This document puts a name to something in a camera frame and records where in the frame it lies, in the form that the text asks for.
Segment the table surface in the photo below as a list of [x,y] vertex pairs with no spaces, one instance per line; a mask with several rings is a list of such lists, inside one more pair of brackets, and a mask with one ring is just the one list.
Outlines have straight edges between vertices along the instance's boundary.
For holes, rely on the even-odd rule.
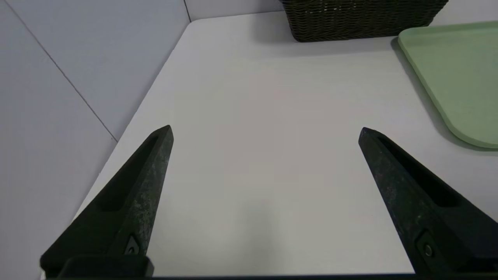
[[449,132],[393,37],[297,43],[282,12],[191,23],[80,210],[168,124],[157,276],[413,272],[363,127],[498,219],[498,152]]

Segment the green tray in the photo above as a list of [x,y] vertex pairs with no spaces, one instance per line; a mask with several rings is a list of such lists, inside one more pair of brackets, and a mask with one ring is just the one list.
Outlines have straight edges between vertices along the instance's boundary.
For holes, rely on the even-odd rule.
[[451,132],[498,148],[498,21],[410,28],[398,41]]

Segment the wicker basket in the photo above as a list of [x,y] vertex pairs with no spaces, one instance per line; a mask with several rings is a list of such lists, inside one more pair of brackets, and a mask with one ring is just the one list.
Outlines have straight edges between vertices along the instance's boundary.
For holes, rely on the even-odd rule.
[[448,0],[281,0],[299,42],[396,36],[427,26]]

